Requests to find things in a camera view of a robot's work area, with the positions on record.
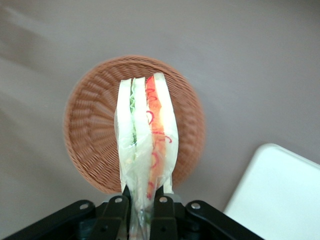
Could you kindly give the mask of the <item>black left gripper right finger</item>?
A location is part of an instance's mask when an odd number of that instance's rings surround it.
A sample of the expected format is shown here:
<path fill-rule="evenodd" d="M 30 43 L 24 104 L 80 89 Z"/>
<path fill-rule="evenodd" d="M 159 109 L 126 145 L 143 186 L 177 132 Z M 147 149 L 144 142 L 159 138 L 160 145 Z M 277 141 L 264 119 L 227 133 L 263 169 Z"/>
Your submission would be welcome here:
<path fill-rule="evenodd" d="M 184 206 L 178 196 L 164 193 L 160 187 L 155 193 L 150 225 L 150 240 L 180 240 L 179 218 L 183 218 Z"/>

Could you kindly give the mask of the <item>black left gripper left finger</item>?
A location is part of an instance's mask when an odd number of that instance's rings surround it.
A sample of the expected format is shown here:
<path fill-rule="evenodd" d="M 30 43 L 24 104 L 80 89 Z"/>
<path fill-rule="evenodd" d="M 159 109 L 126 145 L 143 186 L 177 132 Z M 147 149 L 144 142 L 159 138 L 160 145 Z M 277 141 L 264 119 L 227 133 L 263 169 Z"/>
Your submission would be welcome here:
<path fill-rule="evenodd" d="M 97 240 L 127 240 L 129 238 L 131 195 L 126 186 L 122 193 L 117 193 L 104 201 L 98 209 L 95 224 Z"/>

